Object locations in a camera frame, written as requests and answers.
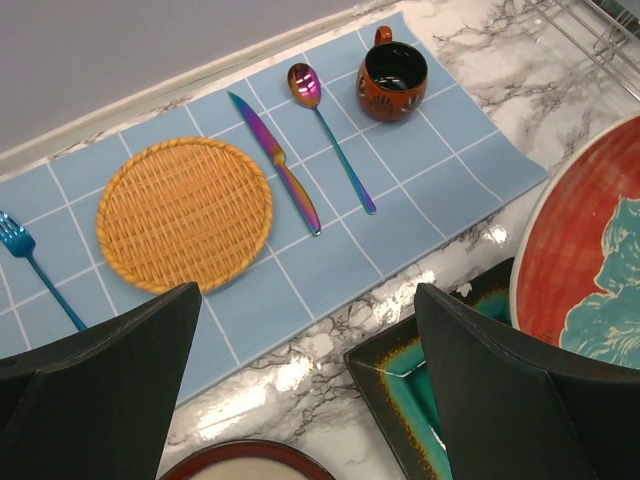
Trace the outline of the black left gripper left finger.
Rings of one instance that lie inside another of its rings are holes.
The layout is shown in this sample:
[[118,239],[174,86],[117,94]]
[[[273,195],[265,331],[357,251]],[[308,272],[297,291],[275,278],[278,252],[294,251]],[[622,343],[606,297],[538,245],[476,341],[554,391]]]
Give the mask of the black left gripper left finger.
[[2,359],[2,478],[155,478],[200,306],[182,284]]

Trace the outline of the white red rimmed plate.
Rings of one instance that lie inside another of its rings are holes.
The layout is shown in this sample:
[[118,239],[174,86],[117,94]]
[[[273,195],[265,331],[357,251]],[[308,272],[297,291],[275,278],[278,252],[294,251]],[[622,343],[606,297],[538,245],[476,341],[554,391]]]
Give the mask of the white red rimmed plate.
[[639,366],[639,116],[588,142],[549,181],[515,257],[514,328]]

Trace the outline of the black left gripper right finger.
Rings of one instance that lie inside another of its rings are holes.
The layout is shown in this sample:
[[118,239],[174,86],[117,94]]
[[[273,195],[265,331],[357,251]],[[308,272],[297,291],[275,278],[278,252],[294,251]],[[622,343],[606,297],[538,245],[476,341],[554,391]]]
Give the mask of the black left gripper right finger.
[[432,284],[414,307],[454,478],[638,478],[638,370],[544,343]]

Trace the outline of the red rimmed round plate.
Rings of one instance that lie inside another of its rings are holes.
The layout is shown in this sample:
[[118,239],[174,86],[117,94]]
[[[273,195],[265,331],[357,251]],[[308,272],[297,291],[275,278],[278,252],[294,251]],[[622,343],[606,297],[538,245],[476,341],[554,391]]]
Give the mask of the red rimmed round plate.
[[162,479],[302,479],[335,480],[323,465],[304,452],[269,440],[234,440],[189,455]]

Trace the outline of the black teal square plate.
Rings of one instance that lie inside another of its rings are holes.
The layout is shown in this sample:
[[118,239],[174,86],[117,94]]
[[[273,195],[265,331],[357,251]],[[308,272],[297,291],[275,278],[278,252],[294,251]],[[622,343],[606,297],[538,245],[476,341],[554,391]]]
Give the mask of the black teal square plate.
[[344,360],[405,477],[450,479],[415,316],[360,343]]

